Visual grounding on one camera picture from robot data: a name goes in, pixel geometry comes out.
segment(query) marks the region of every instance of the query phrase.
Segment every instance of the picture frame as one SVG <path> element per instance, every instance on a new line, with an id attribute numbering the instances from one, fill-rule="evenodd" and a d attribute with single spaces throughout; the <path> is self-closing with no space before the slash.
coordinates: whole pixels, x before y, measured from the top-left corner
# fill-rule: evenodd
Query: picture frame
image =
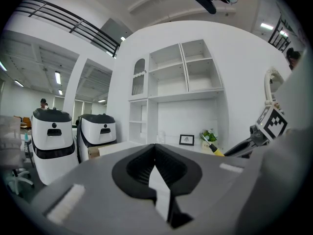
<path id="1" fill-rule="evenodd" d="M 179 144 L 182 145 L 195 145 L 195 135 L 181 134 L 179 138 Z"/>

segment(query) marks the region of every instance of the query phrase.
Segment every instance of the yellow handle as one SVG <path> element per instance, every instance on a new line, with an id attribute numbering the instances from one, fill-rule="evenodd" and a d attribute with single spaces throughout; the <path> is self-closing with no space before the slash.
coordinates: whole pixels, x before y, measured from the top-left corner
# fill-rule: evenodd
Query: yellow handle
<path id="1" fill-rule="evenodd" d="M 216 156 L 225 157 L 225 155 L 224 155 L 222 152 L 220 152 L 219 149 L 217 149 L 217 150 L 214 152 L 214 154 L 215 154 Z"/>

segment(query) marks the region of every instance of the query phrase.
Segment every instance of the metal railing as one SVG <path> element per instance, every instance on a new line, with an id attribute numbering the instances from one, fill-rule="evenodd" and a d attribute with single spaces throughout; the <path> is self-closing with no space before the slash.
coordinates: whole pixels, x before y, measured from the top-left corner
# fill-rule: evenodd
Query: metal railing
<path id="1" fill-rule="evenodd" d="M 281 52 L 284 52 L 285 49 L 288 47 L 288 45 L 290 44 L 290 40 L 288 41 L 288 37 L 280 34 L 280 32 L 283 30 L 283 27 L 281 27 L 281 29 L 279 30 L 279 26 L 280 24 L 283 23 L 285 25 L 285 27 L 287 28 L 287 22 L 286 20 L 283 22 L 282 18 L 280 17 L 280 19 L 278 20 L 278 23 L 274 29 L 273 34 L 271 35 L 270 39 L 269 39 L 269 43 L 271 45 L 273 45 L 276 49 L 280 50 Z"/>
<path id="2" fill-rule="evenodd" d="M 116 56 L 120 44 L 104 33 L 101 29 L 63 9 L 53 3 L 44 0 L 23 0 L 15 9 L 18 12 L 29 14 L 29 17 L 36 16 L 69 29 L 69 32 L 83 39 L 88 39 L 93 45 L 107 51 L 112 57 Z"/>

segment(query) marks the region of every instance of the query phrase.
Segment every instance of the small plant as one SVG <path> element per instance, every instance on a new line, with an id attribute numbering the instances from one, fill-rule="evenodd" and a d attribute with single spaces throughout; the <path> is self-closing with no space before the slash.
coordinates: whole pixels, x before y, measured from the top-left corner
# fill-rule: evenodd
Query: small plant
<path id="1" fill-rule="evenodd" d="M 202 133 L 202 134 L 205 136 L 205 138 L 206 138 L 208 141 L 210 141 L 210 142 L 214 142 L 214 141 L 217 140 L 216 137 L 214 136 L 214 134 L 213 134 L 213 133 L 209 133 L 208 130 L 203 130 L 201 133 Z"/>

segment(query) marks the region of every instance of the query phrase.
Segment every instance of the white column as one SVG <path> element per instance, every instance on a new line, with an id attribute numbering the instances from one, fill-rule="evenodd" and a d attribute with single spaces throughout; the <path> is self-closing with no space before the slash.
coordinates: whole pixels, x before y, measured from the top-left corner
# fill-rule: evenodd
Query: white column
<path id="1" fill-rule="evenodd" d="M 69 113 L 71 117 L 73 117 L 73 107 L 79 79 L 80 76 L 82 75 L 86 61 L 87 61 L 86 56 L 80 55 L 78 57 L 67 84 L 63 111 Z"/>

